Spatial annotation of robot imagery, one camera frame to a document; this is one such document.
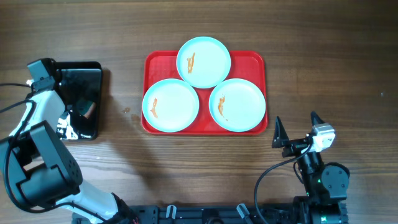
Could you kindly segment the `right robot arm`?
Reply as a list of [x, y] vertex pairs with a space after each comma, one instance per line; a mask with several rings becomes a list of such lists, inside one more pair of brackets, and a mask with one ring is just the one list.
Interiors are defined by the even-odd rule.
[[331, 147], [335, 129], [311, 112], [311, 131], [301, 139], [289, 139], [280, 118], [275, 120], [273, 148], [294, 159], [294, 172], [306, 196], [296, 196], [290, 209], [291, 223], [348, 223], [346, 205], [350, 172], [337, 163], [324, 163], [321, 152]]

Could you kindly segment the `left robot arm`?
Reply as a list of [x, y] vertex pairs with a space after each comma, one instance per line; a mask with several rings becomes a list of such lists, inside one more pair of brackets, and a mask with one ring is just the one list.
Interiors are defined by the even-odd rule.
[[66, 140], [98, 135], [103, 69], [98, 62], [28, 64], [26, 110], [1, 141], [1, 173], [11, 202], [28, 213], [70, 210], [90, 223], [137, 223], [138, 216], [116, 194], [83, 178]]

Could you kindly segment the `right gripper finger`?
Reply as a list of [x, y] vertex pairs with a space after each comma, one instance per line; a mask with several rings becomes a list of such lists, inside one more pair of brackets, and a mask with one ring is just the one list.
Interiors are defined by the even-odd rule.
[[288, 146], [290, 139], [284, 129], [282, 121], [278, 116], [275, 119], [275, 130], [274, 137], [272, 141], [272, 148], [282, 148]]
[[324, 120], [322, 120], [319, 117], [319, 115], [317, 115], [317, 113], [315, 111], [312, 111], [310, 115], [311, 115], [311, 122], [312, 122], [313, 126], [325, 123]]

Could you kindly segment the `orange green sponge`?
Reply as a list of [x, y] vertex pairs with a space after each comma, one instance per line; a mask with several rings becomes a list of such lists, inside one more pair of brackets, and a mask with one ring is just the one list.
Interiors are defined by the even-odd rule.
[[95, 112], [95, 109], [96, 103], [92, 101], [86, 101], [81, 108], [81, 114], [88, 119]]

